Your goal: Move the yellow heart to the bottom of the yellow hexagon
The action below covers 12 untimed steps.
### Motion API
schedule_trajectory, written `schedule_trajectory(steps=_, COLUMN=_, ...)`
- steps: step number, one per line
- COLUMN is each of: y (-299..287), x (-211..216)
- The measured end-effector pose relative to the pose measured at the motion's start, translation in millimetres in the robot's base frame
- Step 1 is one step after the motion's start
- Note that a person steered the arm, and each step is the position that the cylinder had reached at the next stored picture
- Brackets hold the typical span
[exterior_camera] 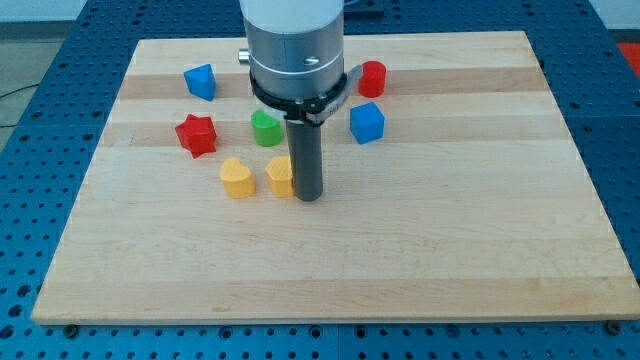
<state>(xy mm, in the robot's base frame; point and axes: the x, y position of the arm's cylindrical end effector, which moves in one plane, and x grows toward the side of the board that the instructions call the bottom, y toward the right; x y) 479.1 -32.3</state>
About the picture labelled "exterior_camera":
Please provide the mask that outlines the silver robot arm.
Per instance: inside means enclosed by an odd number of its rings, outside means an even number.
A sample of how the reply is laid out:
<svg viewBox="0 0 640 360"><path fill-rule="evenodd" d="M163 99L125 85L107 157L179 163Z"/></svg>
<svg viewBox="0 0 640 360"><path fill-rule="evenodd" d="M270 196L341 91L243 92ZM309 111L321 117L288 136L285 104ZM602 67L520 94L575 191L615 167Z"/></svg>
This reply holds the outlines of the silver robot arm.
<svg viewBox="0 0 640 360"><path fill-rule="evenodd" d="M250 72L267 94L310 99L344 72L343 0L241 0Z"/></svg>

